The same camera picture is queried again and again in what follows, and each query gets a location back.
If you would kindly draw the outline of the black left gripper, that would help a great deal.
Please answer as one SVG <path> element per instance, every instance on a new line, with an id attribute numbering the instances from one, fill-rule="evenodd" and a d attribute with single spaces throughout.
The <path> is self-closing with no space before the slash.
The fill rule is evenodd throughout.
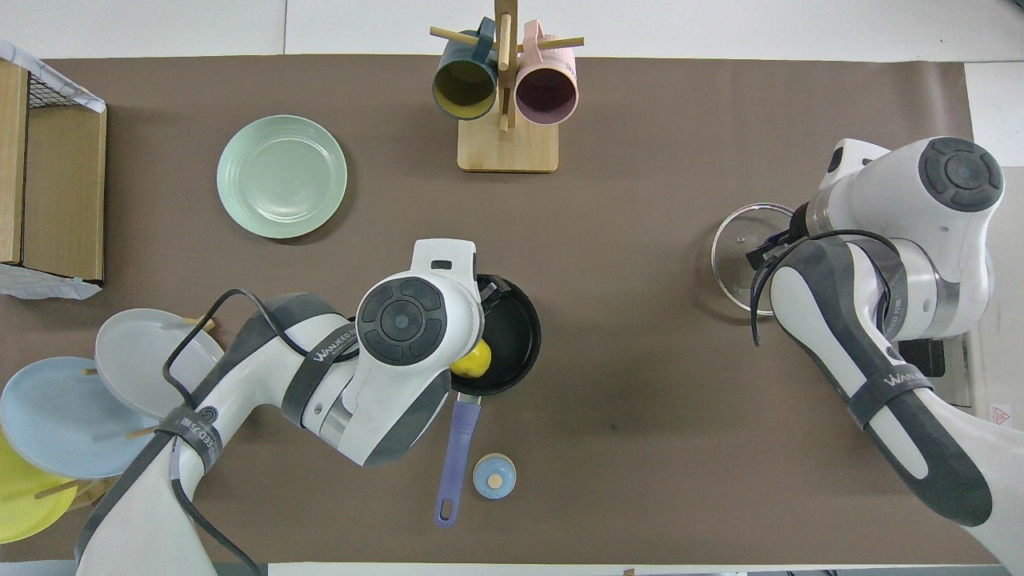
<path id="1" fill-rule="evenodd" d="M 498 274 L 477 274 L 476 284 L 483 313 L 489 313 L 506 293 L 512 291 L 511 284 Z"/>

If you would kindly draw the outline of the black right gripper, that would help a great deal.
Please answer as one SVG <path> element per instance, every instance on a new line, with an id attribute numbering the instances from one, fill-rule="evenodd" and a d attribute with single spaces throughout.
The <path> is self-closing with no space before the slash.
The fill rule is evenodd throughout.
<path id="1" fill-rule="evenodd" d="M 790 227 L 782 232 L 772 234 L 760 246 L 751 252 L 746 252 L 746 262 L 752 270 L 764 268 L 766 262 L 772 258 L 780 249 L 790 247 L 798 241 L 808 238 L 810 233 L 807 227 L 807 209 L 809 204 L 804 203 L 799 206 L 790 216 Z"/>

